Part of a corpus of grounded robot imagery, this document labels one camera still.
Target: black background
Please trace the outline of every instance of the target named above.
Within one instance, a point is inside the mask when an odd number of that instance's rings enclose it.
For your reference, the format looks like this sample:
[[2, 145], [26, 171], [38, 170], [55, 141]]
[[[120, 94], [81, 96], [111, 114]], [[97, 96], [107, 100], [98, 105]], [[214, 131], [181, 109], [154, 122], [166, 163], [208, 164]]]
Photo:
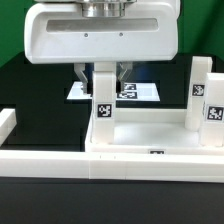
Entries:
[[[186, 108], [190, 66], [190, 55], [135, 63], [130, 81], [156, 82], [161, 102], [117, 106]], [[18, 122], [2, 149], [83, 151], [91, 102], [66, 100], [75, 80], [73, 65], [31, 65], [23, 53], [0, 68], [0, 109], [16, 108]], [[221, 224], [223, 208], [223, 184], [0, 178], [0, 224]]]

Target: white foam block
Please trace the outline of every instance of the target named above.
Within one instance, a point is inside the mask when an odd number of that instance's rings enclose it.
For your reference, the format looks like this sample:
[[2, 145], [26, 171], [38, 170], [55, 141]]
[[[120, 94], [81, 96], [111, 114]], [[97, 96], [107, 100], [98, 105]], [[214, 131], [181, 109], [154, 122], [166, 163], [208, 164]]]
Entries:
[[14, 109], [3, 109], [0, 113], [0, 146], [16, 126]]
[[116, 154], [92, 154], [89, 162], [90, 179], [125, 179], [126, 162]]
[[205, 146], [223, 146], [224, 74], [208, 73], [199, 142]]
[[114, 141], [116, 73], [93, 72], [93, 130], [92, 141]]
[[212, 58], [193, 57], [185, 127], [198, 131], [203, 108], [206, 74], [211, 72]]

